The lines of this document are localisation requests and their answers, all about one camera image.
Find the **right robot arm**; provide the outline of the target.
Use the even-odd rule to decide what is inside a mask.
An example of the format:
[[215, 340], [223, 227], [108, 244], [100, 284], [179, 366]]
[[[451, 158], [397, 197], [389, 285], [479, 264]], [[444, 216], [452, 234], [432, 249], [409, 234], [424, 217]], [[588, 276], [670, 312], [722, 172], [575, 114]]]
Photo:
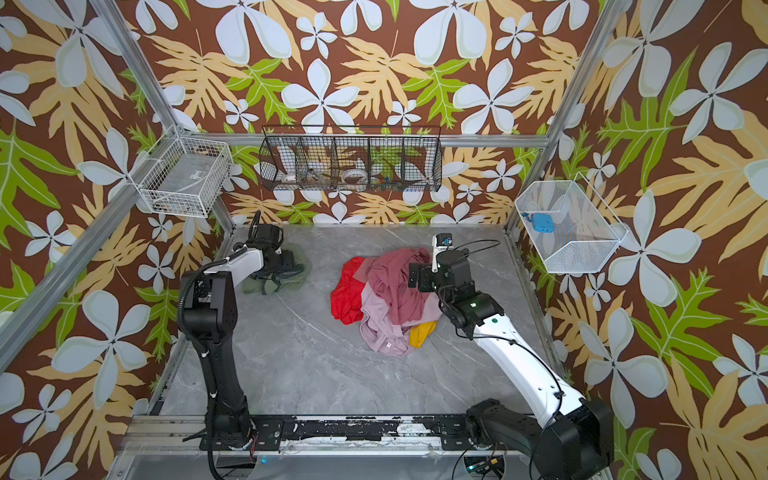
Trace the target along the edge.
[[528, 405], [527, 414], [495, 399], [464, 416], [472, 447], [504, 446], [529, 459], [532, 479], [589, 479], [614, 460], [612, 410], [588, 400], [559, 376], [519, 334], [489, 294], [478, 290], [468, 258], [448, 234], [434, 238], [430, 264], [412, 263], [408, 285], [437, 296], [456, 334], [473, 342], [505, 373]]

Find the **sage green cloth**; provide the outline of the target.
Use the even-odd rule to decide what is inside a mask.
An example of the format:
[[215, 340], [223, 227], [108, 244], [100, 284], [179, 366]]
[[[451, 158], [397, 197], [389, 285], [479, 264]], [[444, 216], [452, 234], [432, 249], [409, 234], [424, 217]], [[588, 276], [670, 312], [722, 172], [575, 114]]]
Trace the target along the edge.
[[246, 294], [272, 295], [282, 290], [299, 290], [312, 271], [312, 265], [304, 249], [289, 243], [281, 253], [266, 251], [264, 269], [251, 274], [242, 284]]

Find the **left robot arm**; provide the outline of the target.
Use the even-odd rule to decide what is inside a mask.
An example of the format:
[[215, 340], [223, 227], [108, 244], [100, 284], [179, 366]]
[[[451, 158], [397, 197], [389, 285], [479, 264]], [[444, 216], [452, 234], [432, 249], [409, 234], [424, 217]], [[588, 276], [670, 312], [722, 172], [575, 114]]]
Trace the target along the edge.
[[280, 271], [286, 265], [283, 242], [281, 227], [254, 223], [247, 239], [231, 253], [183, 278], [177, 323], [201, 364], [207, 395], [205, 442], [211, 449], [245, 450], [253, 442], [254, 427], [233, 353], [236, 287], [255, 274]]

